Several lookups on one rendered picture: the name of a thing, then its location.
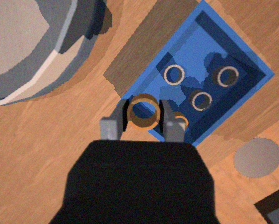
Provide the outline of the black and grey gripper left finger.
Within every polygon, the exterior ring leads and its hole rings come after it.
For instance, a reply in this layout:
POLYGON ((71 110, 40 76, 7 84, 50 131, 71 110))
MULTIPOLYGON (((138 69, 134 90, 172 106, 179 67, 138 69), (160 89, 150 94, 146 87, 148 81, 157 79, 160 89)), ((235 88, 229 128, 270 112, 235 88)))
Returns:
POLYGON ((109 117, 102 117, 99 121, 101 140, 120 140, 126 131, 127 109, 129 99, 121 99, 109 117))

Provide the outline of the blue crate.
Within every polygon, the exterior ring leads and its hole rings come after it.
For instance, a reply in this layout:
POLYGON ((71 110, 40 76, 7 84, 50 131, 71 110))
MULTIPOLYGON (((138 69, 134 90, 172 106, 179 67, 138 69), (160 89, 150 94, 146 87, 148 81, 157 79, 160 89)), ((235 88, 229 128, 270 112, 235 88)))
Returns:
POLYGON ((201 0, 121 99, 129 99, 130 104, 134 96, 147 93, 158 104, 160 99, 167 100, 172 111, 181 112, 188 121, 184 142, 197 147, 275 75, 201 0), (163 71, 169 65, 183 68, 181 83, 170 85, 164 80, 163 71), (237 69, 239 77, 233 86, 213 83, 212 72, 220 66, 237 69), (189 103, 194 90, 210 94, 212 104, 208 109, 198 111, 189 103))

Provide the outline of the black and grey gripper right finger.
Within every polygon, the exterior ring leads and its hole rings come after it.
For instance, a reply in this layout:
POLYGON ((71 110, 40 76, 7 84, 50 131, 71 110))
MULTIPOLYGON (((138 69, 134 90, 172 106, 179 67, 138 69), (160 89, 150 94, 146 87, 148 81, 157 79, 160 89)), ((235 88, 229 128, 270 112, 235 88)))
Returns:
POLYGON ((163 133, 165 142, 184 142, 185 121, 176 118, 168 101, 159 100, 160 107, 160 132, 163 133))

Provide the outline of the steel bushing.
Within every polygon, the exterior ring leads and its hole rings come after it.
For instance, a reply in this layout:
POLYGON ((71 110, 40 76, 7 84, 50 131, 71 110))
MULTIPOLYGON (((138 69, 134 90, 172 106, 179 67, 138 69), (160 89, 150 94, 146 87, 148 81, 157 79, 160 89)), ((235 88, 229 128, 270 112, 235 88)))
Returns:
POLYGON ((177 85, 177 84, 179 84, 179 83, 181 83, 182 81, 183 81, 183 78, 184 78, 184 70, 183 70, 183 68, 181 67, 181 66, 179 66, 179 65, 169 65, 169 66, 167 66, 165 69, 164 69, 164 71, 163 71, 163 78, 164 78, 164 80, 168 83, 168 84, 170 84, 170 85, 177 85), (166 78, 166 73, 167 73, 167 71, 170 69, 170 68, 172 68, 172 67, 176 67, 177 69, 178 69, 178 71, 179 71, 179 77, 177 78, 177 80, 175 80, 175 81, 168 81, 167 80, 167 78, 166 78))

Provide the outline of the dark grey metal sleeve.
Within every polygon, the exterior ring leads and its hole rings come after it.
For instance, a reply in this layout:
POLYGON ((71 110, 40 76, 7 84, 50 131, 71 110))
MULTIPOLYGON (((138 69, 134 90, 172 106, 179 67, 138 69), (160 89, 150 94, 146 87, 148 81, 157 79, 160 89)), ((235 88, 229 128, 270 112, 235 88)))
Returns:
POLYGON ((230 86, 234 85, 237 82, 238 77, 239 77, 239 73, 238 73, 237 69, 234 67, 231 67, 231 66, 217 67, 212 72, 212 75, 211 75, 213 83, 215 83, 216 85, 219 85, 219 86, 223 86, 223 87, 230 87, 230 86), (228 79, 225 82, 223 82, 223 84, 222 84, 220 81, 220 75, 225 69, 228 71, 229 76, 228 76, 228 79))
POLYGON ((211 96, 202 90, 194 90, 193 92, 191 92, 188 100, 189 100, 189 103, 198 111, 204 111, 204 110, 208 109, 212 103, 211 96), (205 99, 202 104, 195 105, 194 104, 195 98, 200 94, 204 94, 205 99))

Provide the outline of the grey round turntable disc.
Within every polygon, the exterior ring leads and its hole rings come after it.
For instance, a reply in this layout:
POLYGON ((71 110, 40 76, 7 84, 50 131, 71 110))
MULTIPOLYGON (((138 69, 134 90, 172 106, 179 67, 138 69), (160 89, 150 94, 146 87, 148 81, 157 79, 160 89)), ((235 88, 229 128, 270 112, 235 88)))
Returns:
POLYGON ((106 4, 0 0, 0 106, 46 95, 70 80, 93 49, 106 4))

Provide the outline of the bronze bushing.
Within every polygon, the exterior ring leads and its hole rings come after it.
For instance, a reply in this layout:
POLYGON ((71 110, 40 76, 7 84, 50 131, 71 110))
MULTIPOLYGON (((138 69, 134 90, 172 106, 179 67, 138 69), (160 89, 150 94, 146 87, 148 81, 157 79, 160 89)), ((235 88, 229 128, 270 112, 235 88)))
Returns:
POLYGON ((188 121, 186 119, 186 117, 181 113, 181 112, 173 112, 176 118, 183 118, 183 120, 185 121, 186 125, 185 125, 185 130, 188 127, 188 121))
POLYGON ((137 130, 146 131, 154 128, 160 120, 160 107, 155 97, 147 93, 141 93, 131 100, 127 109, 127 120, 137 130), (155 113, 146 119, 137 117, 133 112, 133 106, 139 102, 148 102, 155 107, 155 113))

